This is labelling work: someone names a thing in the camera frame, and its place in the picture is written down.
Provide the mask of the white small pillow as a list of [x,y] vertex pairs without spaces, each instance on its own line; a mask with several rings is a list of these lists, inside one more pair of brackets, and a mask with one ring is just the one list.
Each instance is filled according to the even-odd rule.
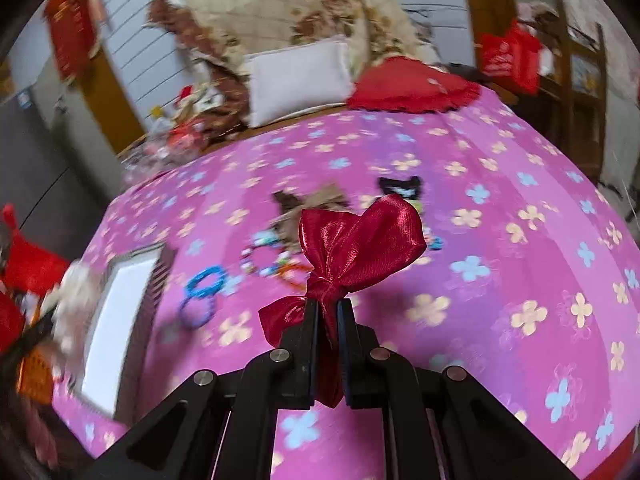
[[247,55],[245,62],[252,128],[343,104],[354,90],[343,36]]

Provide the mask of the pink floral bed sheet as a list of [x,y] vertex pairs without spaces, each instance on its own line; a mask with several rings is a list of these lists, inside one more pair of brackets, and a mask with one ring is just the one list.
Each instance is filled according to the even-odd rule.
[[414,366],[463,367],[578,477],[639,422],[639,249],[605,196],[491,91],[445,114],[343,110],[138,184],[85,252],[175,253],[140,389],[244,367],[317,299]]

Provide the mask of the beige floral quilt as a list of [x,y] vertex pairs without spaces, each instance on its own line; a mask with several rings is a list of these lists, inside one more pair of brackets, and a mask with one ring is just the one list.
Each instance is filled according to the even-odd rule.
[[151,0],[146,24],[240,77],[251,54],[340,36],[350,72],[390,58],[417,58],[421,41],[397,0]]

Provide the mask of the black hair scrunchie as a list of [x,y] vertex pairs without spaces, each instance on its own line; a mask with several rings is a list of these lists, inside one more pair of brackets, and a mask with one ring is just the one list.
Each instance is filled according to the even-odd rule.
[[418,200],[422,195],[422,180],[417,176],[405,180],[379,177],[378,188],[384,195],[397,194],[404,200]]

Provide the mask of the striped white jewelry tray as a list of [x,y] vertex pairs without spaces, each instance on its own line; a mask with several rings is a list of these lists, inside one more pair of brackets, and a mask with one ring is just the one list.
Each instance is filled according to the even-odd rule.
[[111,259],[103,273],[74,393],[116,422],[136,418],[146,347],[174,259],[173,249],[156,243]]

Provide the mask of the grey refrigerator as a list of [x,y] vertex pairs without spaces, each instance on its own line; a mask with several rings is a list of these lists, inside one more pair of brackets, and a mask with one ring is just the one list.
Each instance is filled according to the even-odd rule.
[[119,162],[78,93],[33,84],[1,103],[1,203],[29,240],[80,257],[121,188]]

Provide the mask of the red shopping bag on chair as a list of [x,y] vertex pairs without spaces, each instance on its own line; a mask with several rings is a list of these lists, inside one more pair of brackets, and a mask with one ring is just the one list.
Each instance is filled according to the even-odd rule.
[[541,49],[540,40],[513,20],[504,36],[480,35],[480,71],[512,93],[536,96]]

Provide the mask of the clear plastic bag pile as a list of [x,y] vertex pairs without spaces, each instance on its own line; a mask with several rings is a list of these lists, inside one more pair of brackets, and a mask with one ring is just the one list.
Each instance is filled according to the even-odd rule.
[[201,156],[207,141],[201,119],[177,124],[160,116],[145,136],[118,155],[122,180],[126,186],[135,185],[193,162]]

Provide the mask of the red satin bow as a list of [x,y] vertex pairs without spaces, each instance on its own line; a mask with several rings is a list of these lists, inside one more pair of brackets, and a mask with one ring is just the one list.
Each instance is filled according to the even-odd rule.
[[335,408],[343,397],[338,356],[337,304],[405,269],[426,251],[420,214],[397,194],[375,200],[358,216],[306,209],[299,243],[312,266],[303,296],[287,296],[259,310],[265,340],[280,344],[289,328],[303,322],[306,302],[317,301],[326,334],[318,354],[316,399]]

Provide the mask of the wooden chair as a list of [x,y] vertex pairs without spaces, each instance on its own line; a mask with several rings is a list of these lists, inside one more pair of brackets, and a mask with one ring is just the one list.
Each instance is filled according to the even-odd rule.
[[549,48],[553,67],[539,78],[542,102],[550,119],[544,136],[592,183],[598,183],[604,161],[608,69],[601,25],[593,34],[570,24],[562,0],[556,10],[521,20]]

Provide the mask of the red cushion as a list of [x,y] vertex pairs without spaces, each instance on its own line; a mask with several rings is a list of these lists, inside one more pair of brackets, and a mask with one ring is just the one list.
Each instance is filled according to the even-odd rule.
[[372,112],[442,113],[470,105],[479,97],[476,82],[414,58],[393,56],[361,74],[346,105]]

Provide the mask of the brown leopard bow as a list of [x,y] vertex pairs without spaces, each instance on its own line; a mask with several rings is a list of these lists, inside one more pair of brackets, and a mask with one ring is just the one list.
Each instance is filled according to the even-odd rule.
[[321,185],[309,195],[297,196],[281,190],[274,192],[271,198],[279,206],[280,214],[271,221],[270,228],[276,232],[283,247],[293,254],[300,252],[298,229],[303,210],[349,211],[349,201],[335,183]]

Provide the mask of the cream dotted scrunchie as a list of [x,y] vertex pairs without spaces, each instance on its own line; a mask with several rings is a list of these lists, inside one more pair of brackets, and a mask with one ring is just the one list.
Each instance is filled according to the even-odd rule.
[[101,275],[81,260],[73,261],[62,280],[44,296],[44,313],[52,314],[51,337],[66,359],[84,357],[93,315],[102,294]]

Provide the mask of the orange plastic basket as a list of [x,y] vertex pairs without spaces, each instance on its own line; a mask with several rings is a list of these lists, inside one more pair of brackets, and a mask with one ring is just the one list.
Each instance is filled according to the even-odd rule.
[[38,350],[32,350],[18,367],[16,392],[41,405],[50,405],[54,382],[48,361]]

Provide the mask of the santa plush toy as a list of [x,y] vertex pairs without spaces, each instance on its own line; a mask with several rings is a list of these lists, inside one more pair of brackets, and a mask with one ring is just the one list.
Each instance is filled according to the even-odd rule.
[[212,110],[224,102],[222,94],[210,84],[184,87],[175,105],[176,116],[194,116]]

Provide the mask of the large red gift bag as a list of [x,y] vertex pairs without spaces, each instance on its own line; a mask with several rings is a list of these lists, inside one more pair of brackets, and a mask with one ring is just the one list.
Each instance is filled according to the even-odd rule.
[[3,206],[1,217],[8,229],[8,235],[1,237],[2,284],[9,290],[43,297],[62,281],[70,263],[24,237],[11,204]]

